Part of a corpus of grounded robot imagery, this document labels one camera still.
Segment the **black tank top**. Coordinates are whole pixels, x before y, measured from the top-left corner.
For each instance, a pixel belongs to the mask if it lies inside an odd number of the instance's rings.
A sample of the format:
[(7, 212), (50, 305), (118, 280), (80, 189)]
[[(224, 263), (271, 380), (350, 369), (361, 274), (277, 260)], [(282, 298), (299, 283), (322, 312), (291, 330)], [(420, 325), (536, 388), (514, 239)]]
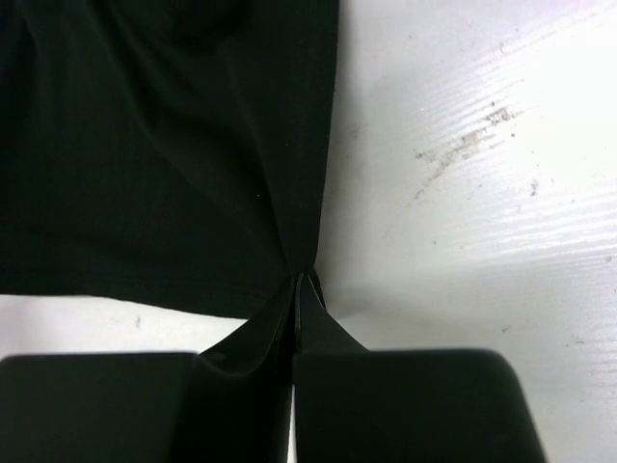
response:
[(315, 264), (336, 1), (5, 1), (1, 290), (249, 318)]

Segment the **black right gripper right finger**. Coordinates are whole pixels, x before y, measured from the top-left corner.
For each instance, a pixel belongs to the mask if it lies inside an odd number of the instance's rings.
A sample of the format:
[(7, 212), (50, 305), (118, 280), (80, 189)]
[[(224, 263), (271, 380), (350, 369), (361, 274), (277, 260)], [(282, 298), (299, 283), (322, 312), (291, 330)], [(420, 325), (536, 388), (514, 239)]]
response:
[(295, 295), (293, 363), (295, 451), (299, 462), (359, 459), (353, 366), (368, 354), (328, 313), (318, 278), (306, 274)]

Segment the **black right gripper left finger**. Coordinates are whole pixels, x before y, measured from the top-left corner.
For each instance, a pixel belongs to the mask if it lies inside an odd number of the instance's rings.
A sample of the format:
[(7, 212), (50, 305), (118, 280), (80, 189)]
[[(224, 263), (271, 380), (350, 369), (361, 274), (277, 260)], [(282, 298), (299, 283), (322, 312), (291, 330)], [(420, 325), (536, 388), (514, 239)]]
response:
[(206, 462), (284, 462), (291, 408), (295, 282), (200, 355), (192, 412)]

